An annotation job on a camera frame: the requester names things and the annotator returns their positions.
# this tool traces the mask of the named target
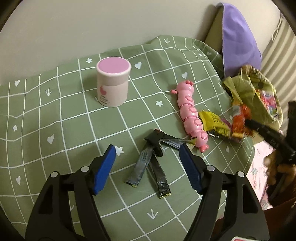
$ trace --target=green tablecloth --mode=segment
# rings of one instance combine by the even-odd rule
[[[96,63],[122,56],[132,70],[126,103],[107,108],[96,99]],[[172,195],[158,199],[146,172],[138,188],[124,183],[143,138],[153,129],[175,137],[186,133],[177,96],[170,90],[185,79],[195,82],[197,110],[230,120],[231,100],[220,85],[222,58],[203,42],[159,36],[143,45],[87,56],[54,70],[0,87],[0,204],[16,229],[25,233],[33,204],[52,171],[75,172],[101,155],[109,144],[117,158],[102,192],[94,197],[112,240],[183,240],[200,203],[178,158],[170,148],[159,158]],[[209,138],[202,157],[220,171],[248,171],[252,141],[234,144]],[[221,196],[220,214],[225,205]],[[74,227],[82,233],[73,193]]]

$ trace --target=metal rivet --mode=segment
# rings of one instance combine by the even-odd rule
[[[52,173],[50,174],[51,177],[57,177],[57,175],[58,175],[58,172],[52,172]]]
[[[209,165],[209,166],[207,166],[207,170],[210,171],[210,172],[213,172],[213,171],[215,171],[215,167]]]
[[[89,171],[89,167],[88,166],[84,166],[81,168],[82,172],[88,172]]]
[[[239,177],[244,177],[244,173],[241,172],[241,171],[239,171],[239,172],[237,173],[237,175],[238,175]]]

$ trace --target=purple cloth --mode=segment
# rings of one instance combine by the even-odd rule
[[[222,56],[225,77],[234,77],[243,65],[249,64],[261,69],[262,56],[256,40],[241,12],[233,5],[223,6]]]

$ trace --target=white heart print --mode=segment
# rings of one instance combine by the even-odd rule
[[[54,141],[54,134],[52,134],[50,137],[47,138],[47,142],[49,144],[52,144],[53,141]]]
[[[183,79],[186,79],[187,78],[187,75],[188,75],[187,72],[185,72],[184,74],[181,74],[181,76],[182,76]]]
[[[20,176],[18,176],[18,177],[16,178],[16,181],[17,181],[18,185],[20,185]]]
[[[15,86],[17,87],[19,83],[20,83],[20,80],[15,81]]]
[[[142,62],[138,62],[137,64],[135,64],[135,67],[136,67],[137,69],[140,69],[141,66],[142,66]]]

